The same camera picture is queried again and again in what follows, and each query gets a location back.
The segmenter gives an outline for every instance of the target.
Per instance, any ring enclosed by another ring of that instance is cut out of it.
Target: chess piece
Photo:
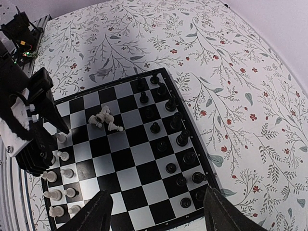
[[[73,205],[71,208],[68,209],[68,213],[69,214],[76,214],[77,212],[79,212],[81,210],[81,207],[78,205]]]
[[[56,162],[56,157],[54,155],[52,155],[52,160],[51,160],[51,164],[54,165],[54,163]]]
[[[167,143],[164,141],[160,141],[157,144],[157,150],[161,153],[163,153],[165,150],[167,150]]]
[[[66,141],[66,136],[63,134],[56,133],[54,136],[58,139],[59,143],[64,143]]]
[[[177,105],[175,103],[175,96],[171,95],[170,99],[166,102],[165,108],[169,112],[174,112],[177,109]]]
[[[153,116],[154,116],[153,109],[152,109],[151,107],[147,107],[147,108],[145,109],[145,117],[146,117],[147,119],[152,119]]]
[[[182,128],[182,118],[183,115],[181,112],[176,112],[173,117],[172,117],[172,121],[170,123],[170,127],[172,128],[172,130],[174,131],[180,131]]]
[[[159,83],[159,77],[157,76],[157,73],[153,74],[153,76],[150,78],[150,82],[152,84],[157,84]]]
[[[141,92],[141,96],[139,98],[141,103],[147,103],[149,101],[149,97],[145,94],[145,92]]]
[[[154,122],[151,126],[150,126],[150,130],[152,133],[157,134],[160,132],[160,126],[157,122]]]
[[[172,174],[172,173],[175,173],[176,170],[177,170],[177,167],[176,167],[175,164],[169,163],[169,164],[166,165],[166,172],[167,173]]]
[[[69,154],[67,152],[57,152],[57,156],[61,158],[62,161],[68,161]]]
[[[207,176],[202,174],[201,172],[195,172],[192,175],[192,181],[196,184],[200,184],[202,181],[207,180]]]
[[[137,90],[138,91],[143,91],[145,88],[144,83],[142,82],[141,78],[137,78]]]
[[[188,143],[189,134],[190,132],[184,129],[177,137],[177,145],[180,147],[184,147]]]
[[[119,132],[122,132],[124,128],[121,126],[116,126],[113,122],[110,122],[108,125],[108,131],[112,131],[112,130],[118,130]]]
[[[61,169],[60,173],[66,178],[72,178],[74,176],[74,171],[71,170],[70,168]]]
[[[49,207],[49,216],[52,218],[62,217],[64,215],[64,209],[61,206]]]
[[[186,153],[183,156],[183,162],[187,165],[192,165],[196,161],[196,154],[193,152]]]
[[[157,88],[157,94],[158,96],[165,96],[167,94],[167,88],[164,83],[158,83],[159,87]]]
[[[50,192],[48,191],[45,191],[44,192],[44,196],[46,198],[50,198],[50,199],[53,199],[54,201],[60,201],[61,198],[62,198],[62,193],[60,190],[57,190],[57,189],[54,189]]]
[[[100,112],[101,114],[106,114],[106,113],[111,113],[109,106],[105,105],[104,107],[102,107],[102,110]]]
[[[66,190],[63,191],[63,195],[72,198],[74,196],[76,196],[76,190],[73,188],[68,188]]]
[[[105,113],[105,122],[109,124],[110,122],[114,122],[115,118],[109,113]]]
[[[50,183],[54,183],[57,180],[57,174],[53,171],[43,172],[42,178]]]
[[[97,126],[98,128],[101,128],[103,126],[101,121],[102,121],[101,119],[100,119],[100,121],[98,121],[98,119],[97,119],[97,117],[95,115],[91,115],[89,120],[88,120],[88,122],[90,124],[95,124],[95,126]]]
[[[196,192],[196,194],[195,194],[195,198],[199,202],[202,202],[204,200],[204,196],[205,196],[205,191],[203,191],[203,190],[200,190],[200,191]]]
[[[188,208],[192,205],[192,201],[189,198],[185,197],[181,200],[180,205],[182,208]]]
[[[185,177],[178,177],[177,178],[177,185],[178,186],[185,186],[186,185],[186,183],[187,183],[187,180],[186,180],[186,178]]]

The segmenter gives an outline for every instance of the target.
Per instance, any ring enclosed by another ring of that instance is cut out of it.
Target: white chess piece
[[[68,161],[69,154],[67,152],[57,152],[57,156],[61,158],[62,161]]]
[[[109,124],[110,122],[114,122],[115,118],[109,113],[105,113],[105,122]]]
[[[61,169],[60,173],[64,175],[66,178],[72,178],[74,175],[74,171],[70,168],[67,169]]]
[[[48,180],[50,183],[53,183],[57,180],[57,174],[53,171],[43,172],[42,178]]]
[[[98,113],[95,116],[96,120],[100,123],[103,123],[105,121],[105,114]]]
[[[53,199],[54,201],[60,201],[62,198],[62,193],[60,190],[54,189],[50,192],[48,191],[44,192],[44,196],[46,198]]]
[[[64,209],[61,206],[49,207],[49,216],[52,218],[62,217],[64,215]]]
[[[67,197],[72,198],[72,197],[76,196],[76,190],[73,189],[73,188],[68,188],[68,189],[63,191],[63,194]]]
[[[121,126],[116,126],[113,122],[110,122],[109,125],[108,125],[108,131],[111,131],[111,130],[118,130],[118,131],[122,132],[124,130],[124,128],[121,127]]]
[[[98,128],[101,128],[103,126],[103,124],[97,120],[95,115],[91,115],[88,121],[90,124],[95,124]]]
[[[110,113],[110,109],[107,105],[105,105],[104,107],[102,107],[101,113],[102,114],[106,114],[106,113]]]
[[[58,139],[59,143],[64,143],[66,141],[66,136],[63,134],[56,133],[54,136]]]
[[[78,205],[73,205],[71,208],[68,209],[69,214],[76,214],[81,210],[81,207]]]
[[[56,157],[54,155],[52,155],[51,164],[54,165],[55,162],[56,162]]]

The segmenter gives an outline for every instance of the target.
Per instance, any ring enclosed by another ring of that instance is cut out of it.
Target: table
[[[55,99],[165,67],[221,191],[267,230],[307,229],[307,98],[277,54],[218,0],[111,0],[48,22],[35,70]],[[40,179],[33,221],[49,229]],[[205,230],[204,220],[178,230]]]

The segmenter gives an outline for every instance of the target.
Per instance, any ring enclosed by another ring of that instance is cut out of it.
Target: floral tablecloth
[[[35,69],[55,99],[165,67],[204,139],[222,193],[267,230],[306,230],[308,108],[274,51],[218,0],[112,0],[48,22]],[[33,220],[49,229],[40,181]],[[197,220],[178,230],[204,230]]]

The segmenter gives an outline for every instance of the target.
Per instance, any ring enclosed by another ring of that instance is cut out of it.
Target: black pawn
[[[170,99],[165,104],[165,108],[169,112],[174,112],[175,111],[175,109],[177,108],[177,105],[175,103],[175,96],[174,95],[170,96]]]
[[[145,117],[146,117],[147,119],[152,119],[153,116],[154,116],[153,109],[152,109],[151,107],[147,107],[147,108],[145,109]]]
[[[158,83],[159,88],[157,88],[158,96],[165,96],[167,94],[167,88],[164,83]]]
[[[183,156],[183,161],[184,163],[186,163],[187,165],[192,165],[195,161],[196,161],[196,154],[195,153],[186,153]]]
[[[177,167],[175,166],[175,164],[170,163],[170,164],[166,165],[166,172],[167,173],[172,174],[172,173],[175,173],[176,170],[177,170]]]
[[[179,178],[177,178],[177,185],[178,186],[185,186],[186,185],[186,183],[187,183],[187,180],[186,180],[186,178],[185,177],[179,177]]]
[[[192,205],[192,201],[189,198],[183,198],[180,202],[182,208],[188,208]]]
[[[180,147],[184,147],[188,143],[190,132],[188,130],[183,130],[181,134],[177,137],[177,144]]]
[[[147,103],[149,101],[149,97],[145,94],[145,92],[141,92],[141,96],[139,98],[141,103]]]
[[[151,126],[150,126],[150,130],[152,133],[157,134],[160,132],[160,126],[158,123],[154,122]]]
[[[172,121],[170,123],[170,127],[172,128],[172,130],[174,131],[180,131],[182,128],[182,118],[183,115],[181,112],[176,112],[173,117],[172,117]]]
[[[192,181],[196,184],[200,184],[202,181],[207,180],[207,176],[202,174],[201,172],[195,172],[192,175]]]
[[[160,141],[158,144],[157,144],[157,150],[161,153],[163,153],[165,150],[167,150],[167,143],[164,142],[164,141]]]
[[[138,91],[143,91],[144,90],[144,83],[142,82],[141,78],[137,79],[137,90]]]
[[[195,198],[197,201],[202,202],[204,200],[205,192],[203,190],[200,190],[196,192]]]
[[[157,74],[153,74],[153,76],[150,78],[150,82],[152,84],[157,84],[159,83],[159,77],[157,77]]]

